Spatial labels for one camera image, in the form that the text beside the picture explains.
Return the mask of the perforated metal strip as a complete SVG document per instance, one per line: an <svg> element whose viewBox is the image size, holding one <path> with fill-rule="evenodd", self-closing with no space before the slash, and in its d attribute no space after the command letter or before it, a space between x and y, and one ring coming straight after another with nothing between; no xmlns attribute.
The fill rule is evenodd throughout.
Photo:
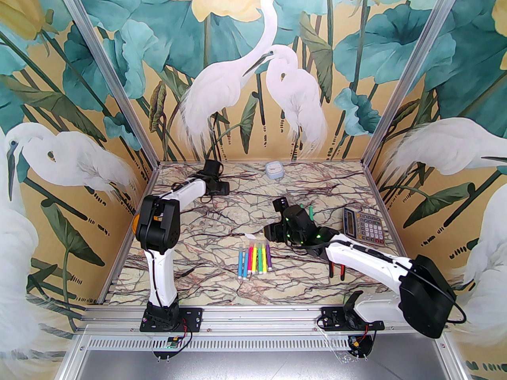
<svg viewBox="0 0 507 380"><path fill-rule="evenodd" d="M176 335L113 336L92 335L86 351L176 352L183 346L193 352L283 352L348 351L349 335L313 333L309 335L187 335L180 349L166 349L169 337Z"/></svg>

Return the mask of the aluminium frame post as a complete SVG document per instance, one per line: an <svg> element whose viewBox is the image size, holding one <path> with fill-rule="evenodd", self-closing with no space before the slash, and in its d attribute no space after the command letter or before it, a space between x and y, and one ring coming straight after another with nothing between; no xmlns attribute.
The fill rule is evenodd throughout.
<svg viewBox="0 0 507 380"><path fill-rule="evenodd" d="M380 147L382 139L388 132L391 122L394 120L399 106L407 96L411 87L416 83L416 77L422 69L431 47L435 43L455 2L456 0L436 0L435 6L430 12L429 18L422 29L420 37L386 105L384 114L364 150L361 158L363 167L368 167L370 165L375 153Z"/></svg>
<svg viewBox="0 0 507 380"><path fill-rule="evenodd" d="M132 127L134 134L141 143L142 149L147 156L147 161L154 169L157 169L160 163L159 157L147 137L147 134L141 125L141 121L138 119L132 103L130 102L123 85L113 68L112 62L109 60L99 36L90 21L85 7L83 6L81 0L63 0L63 2L78 27L83 39L87 43L100 72L105 78L107 86L118 102L119 107L123 111L129 125Z"/></svg>

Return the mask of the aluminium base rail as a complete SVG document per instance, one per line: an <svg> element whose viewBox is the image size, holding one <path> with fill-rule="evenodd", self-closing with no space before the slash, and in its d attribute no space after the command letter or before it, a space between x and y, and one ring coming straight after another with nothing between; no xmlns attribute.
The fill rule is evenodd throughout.
<svg viewBox="0 0 507 380"><path fill-rule="evenodd" d="M315 334L321 305L203 306L199 335ZM139 331L144 306L89 306L78 332L133 334Z"/></svg>

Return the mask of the grey desk calculator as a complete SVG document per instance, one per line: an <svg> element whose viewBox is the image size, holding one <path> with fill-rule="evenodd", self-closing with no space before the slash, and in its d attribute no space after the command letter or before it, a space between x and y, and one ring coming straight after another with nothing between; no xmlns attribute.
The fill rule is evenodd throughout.
<svg viewBox="0 0 507 380"><path fill-rule="evenodd" d="M384 245L385 237L380 217L361 211L343 209L343 230L345 235L373 245Z"/></svg>

